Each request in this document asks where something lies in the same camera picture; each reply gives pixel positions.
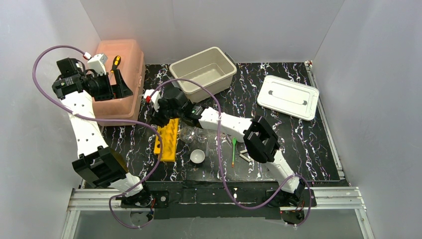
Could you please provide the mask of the yellow test tube rack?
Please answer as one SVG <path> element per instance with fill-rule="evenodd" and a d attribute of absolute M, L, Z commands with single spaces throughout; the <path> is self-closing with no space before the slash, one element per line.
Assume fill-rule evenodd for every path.
<path fill-rule="evenodd" d="M 161 135 L 163 144 L 160 144 L 156 137 L 154 144 L 154 154 L 159 154 L 163 150 L 161 162 L 175 162 L 178 142 L 179 119 L 171 119 L 165 127 L 158 127 L 157 131 Z"/>

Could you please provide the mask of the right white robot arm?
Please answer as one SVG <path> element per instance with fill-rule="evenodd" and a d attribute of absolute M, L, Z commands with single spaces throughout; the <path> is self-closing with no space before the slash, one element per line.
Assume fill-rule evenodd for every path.
<path fill-rule="evenodd" d="M 192 103 L 178 88 L 165 90 L 164 95 L 160 95 L 158 90 L 147 90 L 144 98 L 153 105 L 150 113 L 152 124 L 164 127 L 170 120 L 179 119 L 188 126 L 215 130 L 243 142 L 248 155 L 266 165 L 280 185 L 276 195 L 281 196 L 281 204 L 296 206 L 299 203 L 305 182 L 294 175 L 280 149 L 278 136 L 262 116 L 253 119 L 235 117 L 219 109 Z"/>

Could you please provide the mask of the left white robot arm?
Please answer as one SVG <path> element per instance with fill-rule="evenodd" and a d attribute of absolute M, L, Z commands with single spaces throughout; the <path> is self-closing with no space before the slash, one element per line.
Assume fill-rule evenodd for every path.
<path fill-rule="evenodd" d="M 126 98 L 133 91 L 124 82 L 119 69 L 113 74 L 116 84 L 110 84 L 102 60 L 100 67 L 86 69 L 75 58 L 57 61 L 59 77 L 52 89 L 61 104 L 70 110 L 69 119 L 77 142 L 77 160 L 72 166 L 76 173 L 94 188 L 114 188 L 126 197 L 143 190 L 141 180 L 132 175 L 123 157 L 105 142 L 93 109 L 93 101 Z"/>

